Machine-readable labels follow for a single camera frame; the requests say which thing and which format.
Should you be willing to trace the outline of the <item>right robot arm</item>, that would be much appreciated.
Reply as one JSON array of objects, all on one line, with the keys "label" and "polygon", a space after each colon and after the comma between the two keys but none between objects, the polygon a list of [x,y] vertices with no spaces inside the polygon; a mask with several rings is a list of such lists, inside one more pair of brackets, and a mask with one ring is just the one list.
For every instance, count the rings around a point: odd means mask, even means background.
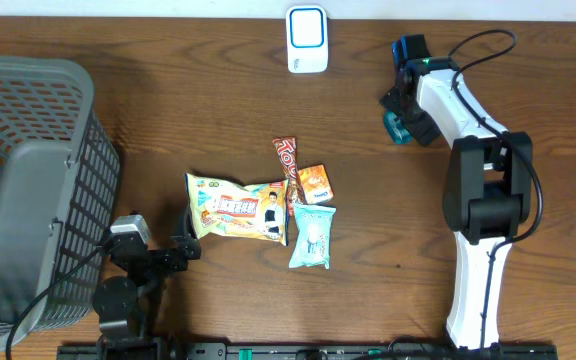
[{"label": "right robot arm", "polygon": [[543,191],[525,132],[498,123],[468,89],[452,55],[433,56],[421,34],[392,45],[395,84],[381,98],[384,126],[397,144],[450,147],[442,212],[457,245],[455,292],[446,331],[458,350],[499,342],[497,312],[507,255],[519,227],[543,216]]}]

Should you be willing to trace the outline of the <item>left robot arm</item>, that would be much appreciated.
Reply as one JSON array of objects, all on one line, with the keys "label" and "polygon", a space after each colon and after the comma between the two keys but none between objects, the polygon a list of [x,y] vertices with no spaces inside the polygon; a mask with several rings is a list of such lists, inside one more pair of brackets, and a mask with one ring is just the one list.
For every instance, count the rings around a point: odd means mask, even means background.
[{"label": "left robot arm", "polygon": [[100,359],[184,359],[186,352],[170,336],[153,332],[166,280],[201,257],[191,211],[179,217],[169,248],[148,248],[151,232],[140,214],[117,218],[101,240],[102,254],[125,271],[102,281],[92,297],[99,316]]}]

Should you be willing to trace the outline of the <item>orange tissue packet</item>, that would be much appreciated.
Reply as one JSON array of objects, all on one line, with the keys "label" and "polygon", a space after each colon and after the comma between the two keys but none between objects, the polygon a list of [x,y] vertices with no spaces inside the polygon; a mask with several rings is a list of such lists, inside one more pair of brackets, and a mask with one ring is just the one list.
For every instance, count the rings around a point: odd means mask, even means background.
[{"label": "orange tissue packet", "polygon": [[298,176],[308,204],[320,204],[333,199],[334,193],[322,164],[300,169]]}]

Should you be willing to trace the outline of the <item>light teal snack packet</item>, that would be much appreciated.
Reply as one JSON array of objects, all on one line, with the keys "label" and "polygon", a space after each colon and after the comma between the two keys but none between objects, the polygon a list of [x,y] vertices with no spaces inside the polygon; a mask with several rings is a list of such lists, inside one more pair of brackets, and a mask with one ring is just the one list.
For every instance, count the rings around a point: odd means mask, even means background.
[{"label": "light teal snack packet", "polygon": [[323,265],[330,268],[331,228],[336,209],[320,205],[296,204],[294,217],[298,236],[289,261],[290,268]]}]

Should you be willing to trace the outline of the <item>yellow snack chip bag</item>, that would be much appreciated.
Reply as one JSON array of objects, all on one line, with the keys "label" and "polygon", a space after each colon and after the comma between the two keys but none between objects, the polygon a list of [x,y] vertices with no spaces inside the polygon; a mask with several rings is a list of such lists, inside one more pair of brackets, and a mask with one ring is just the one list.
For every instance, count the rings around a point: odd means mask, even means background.
[{"label": "yellow snack chip bag", "polygon": [[185,180],[198,239],[216,234],[287,245],[287,180],[241,186],[190,173]]}]

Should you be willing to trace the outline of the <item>teal Listerine mouthwash bottle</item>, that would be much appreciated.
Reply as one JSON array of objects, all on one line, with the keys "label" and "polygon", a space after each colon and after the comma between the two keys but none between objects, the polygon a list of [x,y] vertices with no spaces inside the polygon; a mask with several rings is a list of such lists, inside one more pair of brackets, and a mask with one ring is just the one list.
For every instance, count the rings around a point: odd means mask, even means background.
[{"label": "teal Listerine mouthwash bottle", "polygon": [[387,111],[384,114],[383,123],[395,144],[404,145],[412,141],[412,136],[394,112]]}]

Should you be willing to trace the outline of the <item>grey plastic mesh basket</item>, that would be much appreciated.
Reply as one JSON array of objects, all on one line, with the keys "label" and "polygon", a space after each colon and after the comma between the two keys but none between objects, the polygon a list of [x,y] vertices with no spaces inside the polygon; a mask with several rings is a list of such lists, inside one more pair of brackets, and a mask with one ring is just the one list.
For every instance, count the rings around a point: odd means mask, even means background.
[{"label": "grey plastic mesh basket", "polygon": [[120,177],[94,93],[74,62],[0,56],[0,352],[90,311]]}]

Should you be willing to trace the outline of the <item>red Top chocolate bar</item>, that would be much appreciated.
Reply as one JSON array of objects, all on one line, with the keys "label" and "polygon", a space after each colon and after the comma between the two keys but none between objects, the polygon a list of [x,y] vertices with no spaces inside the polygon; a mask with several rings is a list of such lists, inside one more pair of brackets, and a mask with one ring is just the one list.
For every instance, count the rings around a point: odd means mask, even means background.
[{"label": "red Top chocolate bar", "polygon": [[297,143],[293,136],[278,137],[272,140],[275,150],[279,156],[284,175],[288,180],[286,190],[286,203],[288,213],[294,216],[294,205],[305,204],[305,195],[300,183],[297,165]]}]

